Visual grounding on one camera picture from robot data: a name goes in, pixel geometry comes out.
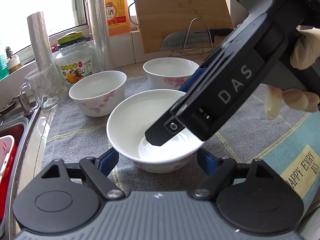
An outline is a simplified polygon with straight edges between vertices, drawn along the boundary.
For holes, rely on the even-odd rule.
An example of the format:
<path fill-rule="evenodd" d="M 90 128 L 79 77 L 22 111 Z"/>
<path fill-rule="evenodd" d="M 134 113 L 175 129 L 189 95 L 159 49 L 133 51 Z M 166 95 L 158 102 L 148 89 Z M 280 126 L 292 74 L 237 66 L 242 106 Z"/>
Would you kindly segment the gloved right hand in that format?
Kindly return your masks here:
<path fill-rule="evenodd" d="M 300 31 L 300 37 L 290 56 L 290 67 L 293 71 L 279 63 L 267 77 L 264 110 L 269 120 L 278 116 L 282 102 L 297 111 L 319 111 L 319 94 L 307 88 L 311 80 L 308 79 L 303 84 L 298 77 L 311 68 L 318 58 L 319 29 Z"/>

